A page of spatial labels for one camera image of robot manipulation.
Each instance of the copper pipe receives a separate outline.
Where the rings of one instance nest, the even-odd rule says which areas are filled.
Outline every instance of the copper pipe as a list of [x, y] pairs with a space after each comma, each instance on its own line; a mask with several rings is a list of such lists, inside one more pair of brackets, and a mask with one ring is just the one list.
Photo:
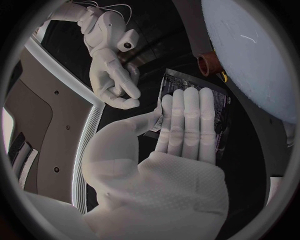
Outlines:
[[224, 71], [216, 53], [214, 51], [199, 54], [198, 66], [203, 74], [207, 77], [212, 74], [219, 74]]

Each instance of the robotic arm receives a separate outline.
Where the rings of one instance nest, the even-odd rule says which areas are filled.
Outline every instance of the robotic arm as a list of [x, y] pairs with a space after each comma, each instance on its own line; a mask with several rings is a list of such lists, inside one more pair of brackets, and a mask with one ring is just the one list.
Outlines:
[[[116, 54], [118, 50], [127, 52], [133, 49], [139, 34], [134, 29], [126, 31], [125, 21], [119, 14], [68, 2], [48, 19], [77, 22], [81, 27], [83, 41], [92, 57], [90, 82], [99, 99], [119, 109], [140, 105], [138, 98], [141, 92], [137, 88], [139, 70], [131, 64], [127, 67], [128, 71], [125, 70]], [[122, 98], [125, 93], [131, 98]]]

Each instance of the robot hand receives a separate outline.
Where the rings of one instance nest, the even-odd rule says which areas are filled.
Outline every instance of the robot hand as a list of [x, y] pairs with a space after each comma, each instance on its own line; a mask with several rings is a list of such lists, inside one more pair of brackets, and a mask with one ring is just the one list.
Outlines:
[[[139, 40], [138, 33], [127, 32], [125, 21], [115, 12], [103, 12], [97, 7], [83, 7], [64, 3], [49, 19], [77, 22], [84, 35], [83, 41], [91, 57], [90, 82], [95, 95], [114, 108], [130, 109], [140, 105], [141, 92], [137, 88], [139, 70], [128, 65], [125, 70], [117, 55], [133, 49]], [[127, 93], [131, 98], [120, 96]]]
[[[99, 205], [83, 217], [101, 239], [213, 240], [226, 220], [229, 199], [224, 172], [215, 166], [212, 91], [176, 90], [161, 105], [107, 125], [85, 149], [82, 173]], [[138, 136], [161, 112], [156, 149], [138, 165]]]

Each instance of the white glove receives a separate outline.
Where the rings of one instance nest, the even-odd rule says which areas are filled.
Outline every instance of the white glove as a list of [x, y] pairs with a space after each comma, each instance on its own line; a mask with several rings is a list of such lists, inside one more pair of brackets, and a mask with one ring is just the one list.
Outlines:
[[160, 104], [107, 125], [85, 150], [82, 173], [99, 205], [84, 219], [100, 239], [213, 240], [226, 220], [229, 200], [224, 172], [215, 166], [212, 91], [176, 90], [161, 105], [156, 149], [139, 165], [137, 136], [154, 126]]
[[[133, 65], [128, 65], [126, 71], [117, 55], [110, 48], [97, 50], [93, 54], [89, 78], [95, 95], [103, 102], [118, 109], [138, 107], [141, 96], [137, 88], [140, 72]], [[131, 97], [124, 99], [125, 92]]]

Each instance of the white fabric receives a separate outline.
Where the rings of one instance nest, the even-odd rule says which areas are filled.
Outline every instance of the white fabric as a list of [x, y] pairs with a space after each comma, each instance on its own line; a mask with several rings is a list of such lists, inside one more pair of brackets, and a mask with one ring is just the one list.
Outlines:
[[[184, 95], [190, 93], [206, 105], [185, 100]], [[174, 151], [175, 144], [184, 141], [183, 134], [170, 134], [170, 129], [184, 126], [184, 107], [191, 110], [196, 106], [200, 119], [206, 120], [204, 130], [211, 130], [207, 127], [214, 121], [210, 117], [214, 116], [211, 94], [208, 88], [200, 93], [195, 88], [177, 90], [173, 97], [163, 97], [162, 109], [158, 104], [154, 112], [113, 122], [90, 140], [83, 155], [82, 173], [95, 189], [99, 206], [84, 219], [100, 239], [215, 239], [229, 207], [224, 172], [214, 161], [170, 154], [179, 154]], [[161, 113], [165, 131], [158, 147], [138, 165], [138, 136], [151, 129]], [[194, 126], [192, 130], [200, 135], [200, 122]], [[198, 140], [198, 145], [190, 146], [193, 152], [197, 153], [199, 144]], [[215, 154], [211, 147], [206, 151], [208, 156]]]

